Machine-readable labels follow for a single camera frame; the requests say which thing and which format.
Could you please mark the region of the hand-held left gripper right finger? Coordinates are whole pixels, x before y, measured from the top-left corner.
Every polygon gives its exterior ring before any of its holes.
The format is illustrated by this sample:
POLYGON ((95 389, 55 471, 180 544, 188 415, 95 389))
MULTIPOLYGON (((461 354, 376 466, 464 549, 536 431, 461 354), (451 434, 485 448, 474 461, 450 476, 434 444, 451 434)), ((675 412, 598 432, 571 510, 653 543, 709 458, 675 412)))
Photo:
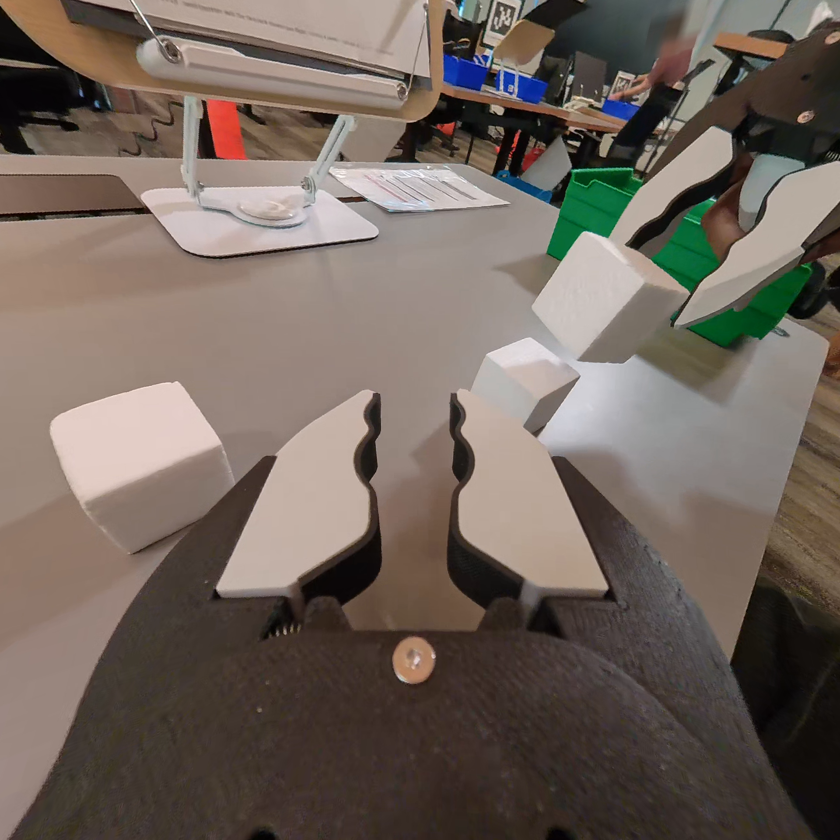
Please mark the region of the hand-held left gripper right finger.
POLYGON ((606 602, 610 585, 552 457, 520 423, 466 389, 450 396, 447 572, 483 610, 508 599, 606 602))

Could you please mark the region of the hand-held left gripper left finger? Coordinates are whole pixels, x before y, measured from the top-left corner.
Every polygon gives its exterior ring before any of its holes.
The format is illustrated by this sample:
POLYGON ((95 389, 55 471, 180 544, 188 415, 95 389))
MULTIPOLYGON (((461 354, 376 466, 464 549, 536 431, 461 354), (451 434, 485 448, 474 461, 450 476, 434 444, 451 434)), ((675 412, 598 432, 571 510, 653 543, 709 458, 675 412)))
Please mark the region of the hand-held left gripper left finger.
POLYGON ((216 584, 220 598, 284 596, 301 614, 341 563, 364 559, 379 528, 371 479, 381 409, 379 393, 360 391, 281 447, 216 584))

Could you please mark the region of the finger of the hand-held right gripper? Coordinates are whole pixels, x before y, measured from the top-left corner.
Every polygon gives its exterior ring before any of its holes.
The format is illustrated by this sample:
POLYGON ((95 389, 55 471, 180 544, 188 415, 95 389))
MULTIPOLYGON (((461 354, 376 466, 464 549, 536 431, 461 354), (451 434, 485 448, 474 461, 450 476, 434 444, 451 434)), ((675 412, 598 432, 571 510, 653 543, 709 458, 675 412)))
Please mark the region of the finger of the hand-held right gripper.
POLYGON ((642 184, 609 239, 644 256, 656 256, 696 205, 724 186, 736 160, 736 141, 719 127, 698 139, 642 184))
POLYGON ((781 177, 763 199, 747 235, 699 284, 675 327, 692 327, 729 309, 740 311, 802 261, 836 249, 838 201, 838 161, 781 177))

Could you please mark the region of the white foam cube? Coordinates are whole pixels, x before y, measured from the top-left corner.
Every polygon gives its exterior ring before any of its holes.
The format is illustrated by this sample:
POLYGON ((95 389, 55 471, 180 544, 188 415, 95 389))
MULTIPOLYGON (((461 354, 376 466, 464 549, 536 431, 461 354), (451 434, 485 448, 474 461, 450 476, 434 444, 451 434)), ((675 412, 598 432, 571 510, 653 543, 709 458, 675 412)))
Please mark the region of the white foam cube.
POLYGON ((49 434, 80 507, 126 553, 195 523, 235 485, 221 439, 179 382, 72 408, 49 434))
POLYGON ((487 353, 470 391, 539 434, 579 378, 541 343, 524 338, 487 353))
POLYGON ((622 364, 689 298, 651 259, 583 232, 532 304, 561 347, 585 363, 622 364))

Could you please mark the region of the wooden desk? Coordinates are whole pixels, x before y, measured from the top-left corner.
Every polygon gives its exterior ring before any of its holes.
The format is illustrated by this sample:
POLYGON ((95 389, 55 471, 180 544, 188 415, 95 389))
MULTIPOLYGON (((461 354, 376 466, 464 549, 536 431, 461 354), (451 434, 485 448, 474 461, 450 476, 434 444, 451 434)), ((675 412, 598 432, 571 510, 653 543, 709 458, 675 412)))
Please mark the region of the wooden desk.
POLYGON ((551 134, 553 129, 571 130, 584 133, 581 151, 574 157, 574 163, 588 162, 599 148, 599 143, 606 134, 619 133, 626 124, 625 120, 603 114, 593 108, 575 111, 560 108, 545 102, 526 102, 506 97, 493 89, 471 90, 452 86, 445 82, 439 102, 460 102, 460 118, 473 125, 484 128, 498 127, 504 130, 500 150, 492 174, 495 175, 507 167, 513 159, 513 174, 521 172, 524 150, 518 151, 516 133, 520 140, 542 138, 551 134))

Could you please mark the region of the grey desk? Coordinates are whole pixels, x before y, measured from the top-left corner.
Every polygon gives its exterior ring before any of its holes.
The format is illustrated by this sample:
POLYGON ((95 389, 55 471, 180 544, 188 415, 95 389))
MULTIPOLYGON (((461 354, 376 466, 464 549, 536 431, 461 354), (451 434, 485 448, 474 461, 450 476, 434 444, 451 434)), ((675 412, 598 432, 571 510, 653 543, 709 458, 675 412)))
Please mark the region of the grey desk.
MULTIPOLYGON (((70 494, 49 436, 73 407, 180 382, 235 476, 363 389, 381 394, 383 566, 359 628, 462 629, 445 568, 451 392, 533 337, 557 212, 456 171, 508 206, 352 209, 371 242, 205 259, 150 215, 2 222, 2 838, 56 759, 122 614, 177 536, 129 556, 70 494)), ((659 332, 584 364, 541 436, 653 544, 731 655, 826 357, 800 323, 726 351, 659 332)))

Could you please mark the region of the person's right hand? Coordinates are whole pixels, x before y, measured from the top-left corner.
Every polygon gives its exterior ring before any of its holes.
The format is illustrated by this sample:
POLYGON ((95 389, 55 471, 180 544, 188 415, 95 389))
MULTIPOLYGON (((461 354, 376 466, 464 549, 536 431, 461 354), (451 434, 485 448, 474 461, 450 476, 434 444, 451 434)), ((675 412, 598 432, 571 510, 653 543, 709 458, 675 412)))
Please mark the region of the person's right hand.
POLYGON ((732 246, 748 233, 739 223, 743 184, 742 178, 730 185, 700 220, 709 247, 719 264, 726 259, 732 246))

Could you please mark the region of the green plastic bin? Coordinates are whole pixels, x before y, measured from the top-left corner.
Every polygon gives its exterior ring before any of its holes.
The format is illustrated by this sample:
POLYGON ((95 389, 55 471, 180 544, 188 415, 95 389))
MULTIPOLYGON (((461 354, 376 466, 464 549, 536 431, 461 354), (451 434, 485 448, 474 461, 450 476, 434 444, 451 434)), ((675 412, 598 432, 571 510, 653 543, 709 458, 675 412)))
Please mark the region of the green plastic bin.
MULTIPOLYGON (((629 168, 573 170, 548 254, 562 259, 583 232, 608 236, 641 184, 629 168)), ((700 223, 713 205, 709 200, 690 209, 666 246, 653 258, 656 265, 689 291, 719 265, 700 223)), ((820 263, 795 267, 762 289, 743 310, 729 309, 690 330, 722 348, 742 338, 761 340, 783 316, 803 318, 805 304, 818 302, 825 280, 820 263)))

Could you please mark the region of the white panel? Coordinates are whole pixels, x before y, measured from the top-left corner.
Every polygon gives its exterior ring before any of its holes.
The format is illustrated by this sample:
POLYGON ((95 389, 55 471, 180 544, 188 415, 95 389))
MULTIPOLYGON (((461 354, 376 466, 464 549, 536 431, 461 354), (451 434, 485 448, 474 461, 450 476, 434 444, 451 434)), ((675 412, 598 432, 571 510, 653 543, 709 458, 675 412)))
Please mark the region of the white panel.
POLYGON ((521 179, 543 192, 553 192, 571 173, 573 165, 564 137, 557 136, 523 171, 521 179))

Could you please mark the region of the small blue plastic bin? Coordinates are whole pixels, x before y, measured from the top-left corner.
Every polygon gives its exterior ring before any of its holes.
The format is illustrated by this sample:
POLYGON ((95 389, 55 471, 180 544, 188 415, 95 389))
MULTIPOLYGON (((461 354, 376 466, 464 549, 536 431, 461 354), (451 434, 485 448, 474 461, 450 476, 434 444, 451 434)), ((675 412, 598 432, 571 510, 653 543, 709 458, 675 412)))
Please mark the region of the small blue plastic bin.
POLYGON ((453 88, 480 91, 487 73, 488 68, 481 60, 444 54, 444 82, 453 88))
POLYGON ((543 99, 549 83, 530 76, 517 68, 502 66, 496 75, 498 95, 511 100, 526 103, 539 103, 543 99))

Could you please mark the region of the marker tag sign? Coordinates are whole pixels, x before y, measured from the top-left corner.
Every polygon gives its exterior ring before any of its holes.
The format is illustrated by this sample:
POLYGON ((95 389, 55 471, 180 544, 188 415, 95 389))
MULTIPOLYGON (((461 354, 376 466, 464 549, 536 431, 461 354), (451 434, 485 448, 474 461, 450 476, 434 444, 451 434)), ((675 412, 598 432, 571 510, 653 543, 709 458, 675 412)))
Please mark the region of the marker tag sign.
POLYGON ((486 18, 484 41, 499 43, 517 23, 523 1, 491 1, 486 18))

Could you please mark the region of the laminated paper sheet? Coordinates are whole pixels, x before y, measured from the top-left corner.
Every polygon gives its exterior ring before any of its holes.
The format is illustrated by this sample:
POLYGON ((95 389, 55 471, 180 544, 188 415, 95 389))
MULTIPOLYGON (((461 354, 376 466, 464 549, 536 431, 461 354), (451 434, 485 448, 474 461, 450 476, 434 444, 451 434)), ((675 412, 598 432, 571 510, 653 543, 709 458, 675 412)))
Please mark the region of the laminated paper sheet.
POLYGON ((445 166, 418 169, 333 166, 329 173, 367 202, 389 213, 431 213, 504 207, 509 201, 484 192, 445 166))

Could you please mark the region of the person's lap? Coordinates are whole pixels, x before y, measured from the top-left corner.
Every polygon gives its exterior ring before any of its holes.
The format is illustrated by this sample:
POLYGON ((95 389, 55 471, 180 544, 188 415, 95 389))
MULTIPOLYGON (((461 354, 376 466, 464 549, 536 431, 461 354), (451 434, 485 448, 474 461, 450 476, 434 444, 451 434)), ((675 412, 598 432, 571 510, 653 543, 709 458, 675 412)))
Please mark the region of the person's lap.
POLYGON ((774 771, 817 838, 839 838, 839 622, 759 576, 731 668, 774 771))

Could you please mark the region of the orange traffic cone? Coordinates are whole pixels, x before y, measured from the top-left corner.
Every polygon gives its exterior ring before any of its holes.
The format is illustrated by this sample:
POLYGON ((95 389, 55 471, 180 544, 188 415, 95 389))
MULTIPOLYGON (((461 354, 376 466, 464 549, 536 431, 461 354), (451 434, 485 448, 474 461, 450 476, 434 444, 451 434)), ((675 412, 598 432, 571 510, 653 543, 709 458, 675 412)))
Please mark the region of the orange traffic cone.
POLYGON ((237 105, 232 101, 207 100, 206 115, 216 157, 226 161, 248 160, 237 105))

